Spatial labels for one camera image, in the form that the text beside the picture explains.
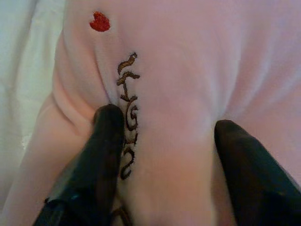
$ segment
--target white sheet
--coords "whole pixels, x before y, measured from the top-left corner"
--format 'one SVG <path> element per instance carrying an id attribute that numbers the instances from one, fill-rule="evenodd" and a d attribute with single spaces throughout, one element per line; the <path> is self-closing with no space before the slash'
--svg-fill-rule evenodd
<path id="1" fill-rule="evenodd" d="M 65 0 L 0 0 L 0 212 L 51 90 Z"/>

